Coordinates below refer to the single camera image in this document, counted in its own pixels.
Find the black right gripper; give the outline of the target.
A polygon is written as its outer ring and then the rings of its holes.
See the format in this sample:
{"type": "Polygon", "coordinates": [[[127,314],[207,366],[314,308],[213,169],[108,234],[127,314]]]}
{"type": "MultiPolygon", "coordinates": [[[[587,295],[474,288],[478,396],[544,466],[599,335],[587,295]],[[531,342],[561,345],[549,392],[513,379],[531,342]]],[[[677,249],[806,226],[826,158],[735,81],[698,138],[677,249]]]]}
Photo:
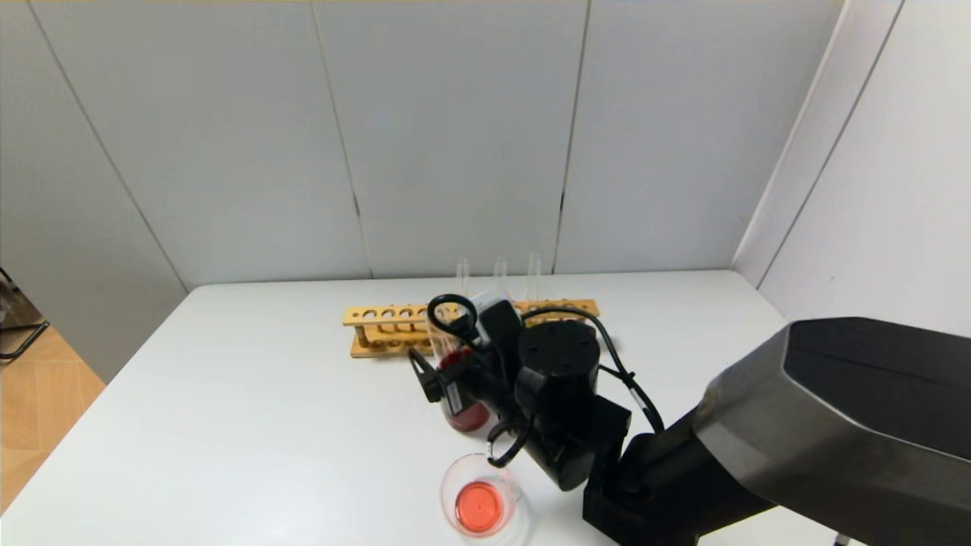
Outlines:
{"type": "Polygon", "coordinates": [[[448,421],[516,419],[512,375],[499,357],[443,357],[436,369],[415,347],[408,359],[424,397],[440,402],[448,421]]]}

